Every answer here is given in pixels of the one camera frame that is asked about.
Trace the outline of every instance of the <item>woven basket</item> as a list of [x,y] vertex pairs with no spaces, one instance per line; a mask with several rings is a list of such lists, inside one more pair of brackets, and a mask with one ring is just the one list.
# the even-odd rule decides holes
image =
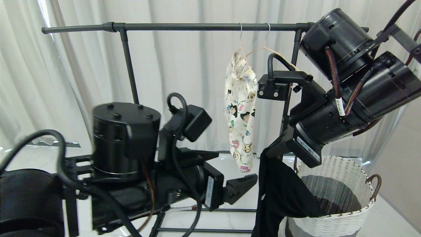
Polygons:
[[[354,237],[376,201],[381,177],[368,177],[356,163],[339,156],[324,156],[323,163],[309,168],[304,163],[294,170],[320,200],[328,214],[318,218],[288,218],[286,237]],[[377,177],[373,190],[371,181]]]

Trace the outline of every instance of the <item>barcode sticker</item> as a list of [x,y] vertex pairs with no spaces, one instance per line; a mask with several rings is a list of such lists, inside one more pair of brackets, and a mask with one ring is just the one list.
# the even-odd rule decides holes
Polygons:
[[340,116],[345,116],[344,104],[342,103],[342,98],[336,99],[336,107]]
[[305,143],[300,137],[297,137],[298,143],[301,144],[318,162],[320,162],[320,156],[313,150],[307,143]]
[[209,176],[208,178],[208,187],[206,188],[206,199],[205,199],[205,205],[207,207],[211,207],[212,204],[212,194],[213,194],[213,182],[215,180]]

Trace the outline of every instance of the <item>brown basket handle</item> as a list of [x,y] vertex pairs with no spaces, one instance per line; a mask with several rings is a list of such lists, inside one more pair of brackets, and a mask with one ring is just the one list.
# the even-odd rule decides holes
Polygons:
[[296,174],[298,174],[297,159],[298,159],[298,157],[295,156],[295,159],[294,159],[294,171],[295,171]]
[[374,177],[377,178],[377,185],[376,188],[374,189],[373,195],[370,198],[370,201],[374,199],[374,201],[376,201],[376,197],[378,194],[378,191],[380,190],[380,186],[381,186],[381,177],[378,174],[374,174],[372,176],[370,176],[365,182],[372,182]]

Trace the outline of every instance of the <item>white curtain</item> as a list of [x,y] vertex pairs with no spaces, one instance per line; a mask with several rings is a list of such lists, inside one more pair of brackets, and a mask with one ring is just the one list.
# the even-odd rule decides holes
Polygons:
[[[43,3],[44,17],[52,27],[102,24],[105,22],[126,23],[297,23],[315,22],[324,14],[334,8],[341,8],[360,26],[370,28],[369,34],[375,38],[376,34],[384,28],[393,13],[400,7],[404,0],[154,0],[154,1],[122,1],[122,0],[39,0]],[[11,11],[24,13],[24,8],[30,8],[37,18],[42,11],[35,9],[32,1],[17,1],[4,3],[5,6],[18,5],[19,8],[6,8],[11,18]],[[421,2],[415,2],[410,9],[399,19],[398,25],[409,35],[414,35],[421,27]],[[45,41],[45,51],[54,53],[55,61],[43,62],[30,61],[37,70],[45,73],[21,75],[22,70],[11,71],[13,65],[8,64],[10,73],[6,79],[14,81],[21,77],[32,86],[30,91],[32,101],[46,96],[51,104],[43,105],[43,110],[38,111],[21,109],[21,113],[10,115],[7,120],[2,119],[9,134],[7,139],[13,144],[13,135],[27,134],[31,129],[41,128],[33,125],[21,128],[25,120],[32,116],[36,121],[43,122],[51,128],[63,131],[68,140],[81,143],[89,147],[86,132],[92,130],[93,106],[111,101],[132,102],[130,83],[124,61],[122,43],[118,33],[109,32],[72,32],[53,34],[53,41],[48,35],[43,35],[39,24],[22,17],[22,21],[31,23],[27,26],[25,40]],[[18,44],[16,39],[8,39],[16,34],[20,26],[18,21],[7,23],[10,32],[2,35],[2,40]],[[246,53],[263,46],[267,32],[243,32],[242,46]],[[228,129],[223,115],[224,74],[229,60],[234,51],[239,48],[240,32],[177,32],[177,31],[130,31],[128,32],[129,46],[137,83],[137,90],[141,104],[152,107],[163,114],[161,124],[169,119],[166,107],[166,96],[171,92],[182,94],[189,104],[201,106],[211,115],[213,122],[205,133],[195,143],[184,142],[190,148],[205,150],[228,150]],[[291,58],[294,32],[270,32],[267,46]],[[3,61],[17,60],[22,55],[43,54],[33,46],[27,46],[24,51],[14,51],[3,55],[2,42],[2,67]],[[393,39],[382,45],[378,54],[391,51],[401,60],[405,61],[408,54]],[[267,73],[267,56],[269,51],[259,51],[252,54],[248,63],[260,78]],[[14,65],[29,64],[29,61],[17,61]],[[312,65],[302,54],[299,54],[297,67],[312,74],[323,88],[331,88],[328,80]],[[60,83],[66,91],[58,92],[53,85]],[[34,94],[37,85],[43,85],[45,93]],[[10,106],[15,104],[30,107],[31,100],[22,101],[27,96],[23,88],[16,88],[13,93],[16,97],[7,97]],[[290,108],[299,102],[300,94],[293,94]],[[255,136],[257,148],[255,152],[269,145],[278,135],[281,124],[283,102],[258,100],[256,104],[257,124]],[[59,114],[63,118],[48,118],[47,114]],[[327,145],[324,154],[360,156],[365,159],[375,157],[382,148],[387,136],[390,135],[393,124],[397,118],[397,111],[391,113],[381,123],[369,132],[346,141]]]

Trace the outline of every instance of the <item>hanger hook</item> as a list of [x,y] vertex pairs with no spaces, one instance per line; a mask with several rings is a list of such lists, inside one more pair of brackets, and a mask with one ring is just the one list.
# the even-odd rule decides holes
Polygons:
[[241,42],[241,37],[242,37],[242,24],[240,23],[240,31],[241,31],[241,33],[240,33],[240,42]]
[[267,35],[266,35],[266,38],[265,38],[265,41],[267,40],[267,37],[269,36],[269,34],[270,34],[270,24],[269,23],[266,23],[268,26],[269,26],[269,31],[268,31],[268,33],[267,33]]

